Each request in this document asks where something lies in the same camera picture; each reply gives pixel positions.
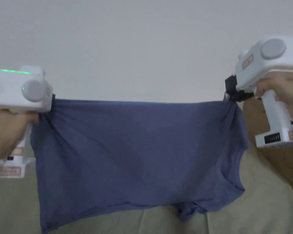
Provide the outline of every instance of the gray circular knob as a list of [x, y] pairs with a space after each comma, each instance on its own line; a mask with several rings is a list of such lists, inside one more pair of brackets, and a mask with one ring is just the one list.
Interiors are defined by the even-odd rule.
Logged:
[[37, 80], [29, 80], [22, 87], [23, 96], [31, 102], [38, 102], [43, 98], [43, 84]]
[[287, 46], [279, 38], [269, 39], [261, 46], [261, 55], [264, 59], [271, 60], [281, 57], [286, 51]]

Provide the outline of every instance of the hand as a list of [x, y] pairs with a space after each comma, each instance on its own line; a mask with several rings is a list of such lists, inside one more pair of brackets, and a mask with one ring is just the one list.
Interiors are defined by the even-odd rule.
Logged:
[[293, 118], [293, 80], [283, 76], [273, 77], [258, 83], [256, 97], [261, 97], [265, 91], [274, 90], [280, 99], [288, 105], [290, 116]]
[[27, 124], [38, 123], [37, 113], [14, 115], [8, 110], [0, 110], [0, 160], [9, 156], [24, 137]]

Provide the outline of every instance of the white plastic casing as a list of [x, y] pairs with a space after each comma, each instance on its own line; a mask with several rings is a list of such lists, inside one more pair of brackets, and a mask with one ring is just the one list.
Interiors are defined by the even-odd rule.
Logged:
[[[282, 75], [293, 79], [293, 37], [274, 36], [257, 42], [239, 55], [236, 90], [255, 92], [261, 79]], [[293, 146], [293, 119], [273, 90], [262, 96], [270, 131], [256, 136], [257, 147]]]
[[[0, 108], [9, 109], [13, 113], [50, 111], [53, 88], [45, 80], [44, 70], [38, 66], [22, 66], [20, 71], [30, 74], [0, 70]], [[23, 178], [35, 168], [35, 158], [29, 157], [30, 134], [31, 124], [27, 126], [24, 138], [8, 160], [0, 161], [0, 178]]]

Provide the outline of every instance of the cardboard box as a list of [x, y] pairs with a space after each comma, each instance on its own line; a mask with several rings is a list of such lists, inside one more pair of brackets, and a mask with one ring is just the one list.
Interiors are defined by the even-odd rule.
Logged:
[[[243, 104], [246, 127], [250, 141], [256, 146], [255, 135], [269, 131], [269, 123], [263, 103], [260, 99], [249, 99]], [[290, 148], [257, 148], [273, 167], [293, 187], [293, 147]]]

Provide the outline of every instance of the green led light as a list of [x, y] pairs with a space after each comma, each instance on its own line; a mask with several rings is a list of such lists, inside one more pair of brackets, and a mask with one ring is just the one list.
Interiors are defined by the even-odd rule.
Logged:
[[15, 71], [15, 70], [6, 70], [6, 69], [1, 69], [1, 71], [5, 71], [6, 73], [21, 73], [21, 74], [27, 74], [27, 75], [31, 74], [31, 73], [28, 73], [27, 71]]

